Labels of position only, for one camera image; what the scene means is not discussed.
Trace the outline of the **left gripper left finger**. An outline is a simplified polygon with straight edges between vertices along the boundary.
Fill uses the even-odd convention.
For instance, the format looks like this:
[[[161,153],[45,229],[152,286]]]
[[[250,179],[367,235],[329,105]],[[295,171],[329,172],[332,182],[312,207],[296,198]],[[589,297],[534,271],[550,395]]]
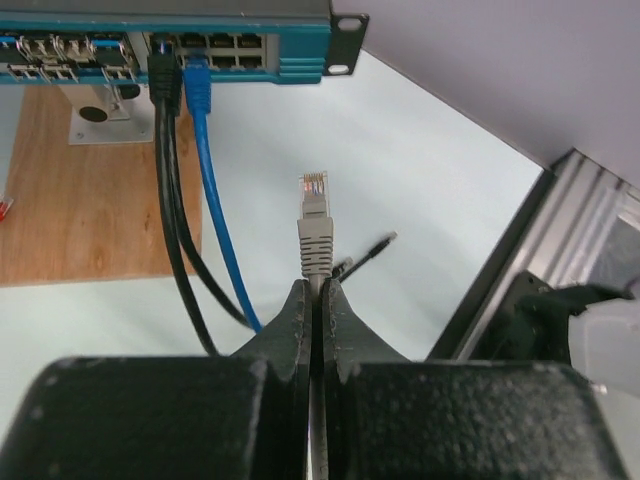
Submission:
[[[5,479],[303,479],[312,300],[229,356],[67,357],[31,383],[1,448]]]

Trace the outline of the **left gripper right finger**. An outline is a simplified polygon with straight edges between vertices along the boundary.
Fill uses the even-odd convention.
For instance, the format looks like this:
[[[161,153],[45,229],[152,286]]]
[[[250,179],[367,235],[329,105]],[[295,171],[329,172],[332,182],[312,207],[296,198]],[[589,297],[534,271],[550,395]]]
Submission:
[[[594,385],[550,362],[412,362],[337,281],[321,317],[329,479],[625,479]]]

